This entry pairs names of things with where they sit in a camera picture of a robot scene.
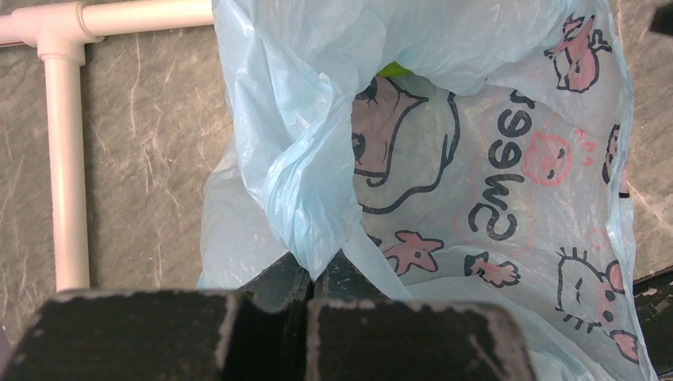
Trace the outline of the light blue plastic bag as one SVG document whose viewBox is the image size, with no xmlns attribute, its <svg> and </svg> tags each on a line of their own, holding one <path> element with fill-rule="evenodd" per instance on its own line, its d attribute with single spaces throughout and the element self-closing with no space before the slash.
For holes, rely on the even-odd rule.
<svg viewBox="0 0 673 381">
<path fill-rule="evenodd" d="M 199 285 L 343 252 L 491 302 L 542 380 L 654 380 L 633 300 L 633 84 L 607 1 L 215 1 L 233 137 Z M 381 78 L 397 62 L 412 74 Z"/>
</svg>

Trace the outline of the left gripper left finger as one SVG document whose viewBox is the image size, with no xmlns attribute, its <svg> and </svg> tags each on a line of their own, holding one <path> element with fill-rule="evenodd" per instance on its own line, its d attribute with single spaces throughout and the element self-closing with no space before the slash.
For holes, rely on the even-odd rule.
<svg viewBox="0 0 673 381">
<path fill-rule="evenodd" d="M 51 297 L 4 380 L 293 380 L 310 277 L 285 255 L 236 290 L 77 290 Z"/>
</svg>

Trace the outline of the light green fake mango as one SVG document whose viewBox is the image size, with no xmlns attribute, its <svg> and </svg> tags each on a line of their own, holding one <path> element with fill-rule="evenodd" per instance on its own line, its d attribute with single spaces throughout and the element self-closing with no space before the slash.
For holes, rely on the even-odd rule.
<svg viewBox="0 0 673 381">
<path fill-rule="evenodd" d="M 412 71 L 404 68 L 397 62 L 392 62 L 377 72 L 376 76 L 381 78 L 399 77 L 412 74 Z"/>
</svg>

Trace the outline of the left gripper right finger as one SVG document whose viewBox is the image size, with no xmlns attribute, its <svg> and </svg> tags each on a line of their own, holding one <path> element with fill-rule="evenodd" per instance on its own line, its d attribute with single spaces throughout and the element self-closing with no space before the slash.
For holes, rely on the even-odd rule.
<svg viewBox="0 0 673 381">
<path fill-rule="evenodd" d="M 338 253 L 307 306 L 307 380 L 534 380 L 522 331 L 484 302 L 393 301 Z"/>
</svg>

